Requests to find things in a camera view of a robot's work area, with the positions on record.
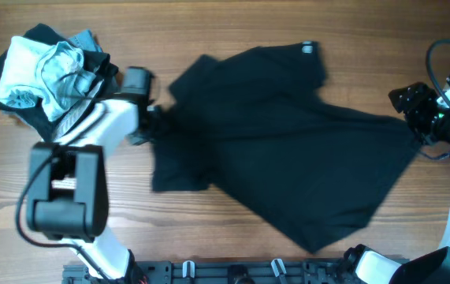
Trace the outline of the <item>dark teal t-shirt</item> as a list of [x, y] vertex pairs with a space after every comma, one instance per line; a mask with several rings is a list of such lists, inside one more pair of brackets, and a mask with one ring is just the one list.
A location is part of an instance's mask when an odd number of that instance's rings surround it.
[[197, 58], [154, 137], [156, 192], [215, 185], [308, 252], [368, 225], [420, 147], [404, 121], [325, 103], [320, 46]]

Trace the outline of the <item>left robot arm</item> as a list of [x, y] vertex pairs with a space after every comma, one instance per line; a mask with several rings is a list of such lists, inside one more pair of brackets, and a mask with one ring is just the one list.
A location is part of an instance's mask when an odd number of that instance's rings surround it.
[[149, 100], [99, 101], [71, 132], [35, 144], [15, 210], [19, 235], [36, 247], [71, 249], [93, 282], [146, 283], [132, 251], [107, 226], [106, 159], [124, 138], [151, 140], [161, 112]]

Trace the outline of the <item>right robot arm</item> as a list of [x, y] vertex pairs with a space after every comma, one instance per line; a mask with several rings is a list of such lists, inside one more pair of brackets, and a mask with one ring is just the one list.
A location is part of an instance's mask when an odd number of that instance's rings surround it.
[[[424, 144], [450, 144], [450, 76], [441, 91], [416, 83], [389, 93], [393, 107]], [[335, 270], [340, 283], [450, 284], [450, 208], [439, 248], [400, 263], [364, 245], [350, 248]]]

